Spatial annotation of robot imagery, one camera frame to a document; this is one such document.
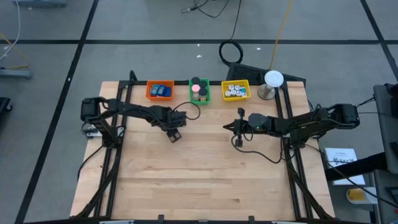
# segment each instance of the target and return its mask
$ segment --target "yellow bin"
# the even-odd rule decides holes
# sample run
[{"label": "yellow bin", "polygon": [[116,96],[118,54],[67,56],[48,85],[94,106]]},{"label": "yellow bin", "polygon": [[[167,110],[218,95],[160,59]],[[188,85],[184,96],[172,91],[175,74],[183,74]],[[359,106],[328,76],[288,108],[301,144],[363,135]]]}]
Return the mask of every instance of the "yellow bin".
[{"label": "yellow bin", "polygon": [[[246,93],[248,96],[246,97],[227,97],[225,96],[225,91],[229,90],[229,85],[240,85],[246,88]],[[249,86],[249,81],[248,80],[231,80],[231,81],[222,81],[221,82],[221,89],[222,89],[222,94],[223,98],[225,101],[239,101],[239,100],[246,100],[251,97],[250,93],[250,86]]]}]

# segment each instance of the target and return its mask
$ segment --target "white cable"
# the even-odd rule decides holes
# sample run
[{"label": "white cable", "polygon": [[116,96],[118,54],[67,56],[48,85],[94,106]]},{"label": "white cable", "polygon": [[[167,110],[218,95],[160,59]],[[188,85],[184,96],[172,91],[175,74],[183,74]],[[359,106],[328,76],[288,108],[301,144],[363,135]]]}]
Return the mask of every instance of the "white cable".
[{"label": "white cable", "polygon": [[4,53],[1,57],[0,60],[3,59],[4,57],[7,57],[8,52],[10,52],[10,50],[15,46],[15,44],[18,42],[19,40],[19,34],[21,34],[21,12],[19,10],[19,4],[18,4],[18,0],[15,0],[15,4],[17,5],[18,8],[18,34],[17,34],[17,38],[15,39],[14,43],[7,49],[6,53]]}]

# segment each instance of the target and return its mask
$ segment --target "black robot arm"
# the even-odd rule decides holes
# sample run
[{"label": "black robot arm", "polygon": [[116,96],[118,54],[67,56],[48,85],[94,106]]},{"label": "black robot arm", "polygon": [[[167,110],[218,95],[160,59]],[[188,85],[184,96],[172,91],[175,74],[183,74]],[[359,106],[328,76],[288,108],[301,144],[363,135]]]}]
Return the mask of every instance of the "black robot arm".
[{"label": "black robot arm", "polygon": [[[103,113],[100,111],[100,105],[103,105],[106,109]],[[171,142],[181,138],[177,128],[184,127],[187,124],[186,112],[176,111],[170,107],[145,107],[116,99],[107,100],[103,97],[85,98],[81,102],[80,119],[95,126],[102,134],[105,147],[115,147],[119,142],[118,129],[110,126],[106,121],[106,118],[117,114],[145,119],[152,126],[158,126],[165,131]]]},{"label": "black robot arm", "polygon": [[235,145],[241,147],[242,134],[267,134],[282,137],[290,134],[290,143],[296,147],[304,144],[312,136],[323,136],[331,129],[354,129],[359,125],[356,107],[351,104],[336,104],[329,108],[319,108],[293,118],[275,118],[259,113],[250,114],[243,120],[244,109],[238,108],[239,119],[223,126],[237,135]]}]

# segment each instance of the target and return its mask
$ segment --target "wooden tabletop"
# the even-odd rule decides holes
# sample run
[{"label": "wooden tabletop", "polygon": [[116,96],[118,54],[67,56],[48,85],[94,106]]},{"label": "wooden tabletop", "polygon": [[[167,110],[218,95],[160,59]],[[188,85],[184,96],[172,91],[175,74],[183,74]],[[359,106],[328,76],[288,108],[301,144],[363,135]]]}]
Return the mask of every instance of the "wooden tabletop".
[{"label": "wooden tabletop", "polygon": [[[294,116],[308,113],[303,83],[289,82],[288,86]],[[115,98],[117,87],[118,82],[103,82],[99,95]],[[174,88],[172,101],[152,102],[145,98],[146,86],[134,85],[130,103],[173,108],[189,100],[188,86]],[[251,86],[248,100],[225,102],[221,87],[211,86],[210,104],[200,106],[199,119],[179,128],[182,138],[175,143],[145,120],[128,118],[112,218],[156,220],[163,214],[166,220],[247,220],[250,215],[256,220],[294,220],[285,162],[273,164],[257,154],[238,152],[231,145],[233,133],[223,129],[238,119],[238,107],[246,110],[245,119],[251,113],[277,116],[275,100],[260,99],[257,88]],[[284,100],[282,106],[286,118]],[[191,118],[198,113],[192,105],[178,110]],[[308,144],[318,147],[314,140]],[[100,138],[89,140],[85,158],[100,145]],[[278,160],[280,140],[255,135],[251,142],[244,141],[242,150],[256,150]],[[309,147],[301,152],[309,190],[334,216],[319,152]],[[71,215],[80,212],[96,192],[104,155],[103,149],[82,169]],[[301,194],[298,197],[302,204]],[[300,207],[304,216],[304,206]]]}]

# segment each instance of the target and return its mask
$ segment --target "white paper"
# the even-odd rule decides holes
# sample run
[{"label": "white paper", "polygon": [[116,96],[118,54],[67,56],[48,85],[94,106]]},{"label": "white paper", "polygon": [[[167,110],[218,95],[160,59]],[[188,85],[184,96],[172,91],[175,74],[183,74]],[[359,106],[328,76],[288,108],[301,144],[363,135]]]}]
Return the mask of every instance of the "white paper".
[{"label": "white paper", "polygon": [[[340,166],[346,164],[347,162],[354,162],[357,160],[354,149],[342,149],[342,148],[325,148],[326,158],[330,165],[333,167]],[[355,184],[365,185],[365,180],[362,175],[357,175],[354,177],[350,177]],[[352,183],[346,179],[335,180],[332,182],[333,185],[352,185]]]}]

